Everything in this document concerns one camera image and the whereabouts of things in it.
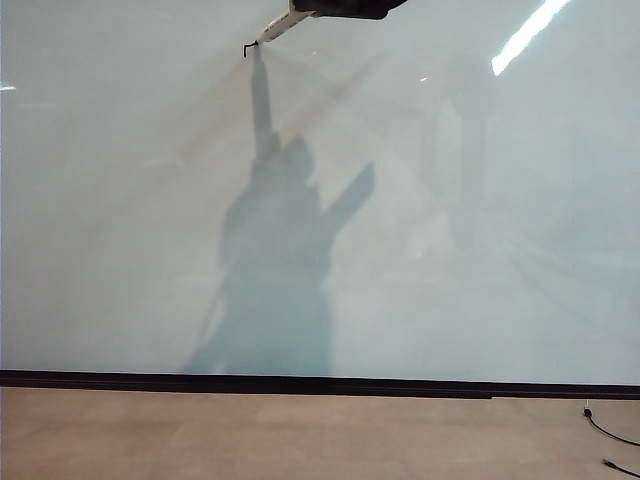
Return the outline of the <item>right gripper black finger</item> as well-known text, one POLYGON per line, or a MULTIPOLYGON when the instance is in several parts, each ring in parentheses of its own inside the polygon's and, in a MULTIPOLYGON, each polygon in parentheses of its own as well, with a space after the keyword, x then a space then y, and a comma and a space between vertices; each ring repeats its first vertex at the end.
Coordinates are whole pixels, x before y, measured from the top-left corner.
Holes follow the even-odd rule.
POLYGON ((312 16, 331 16, 334 10, 332 0, 292 0, 291 6, 297 12, 310 12, 312 16))
POLYGON ((334 17, 382 20, 390 11, 406 3, 406 0, 349 0, 339 1, 333 11, 334 17))

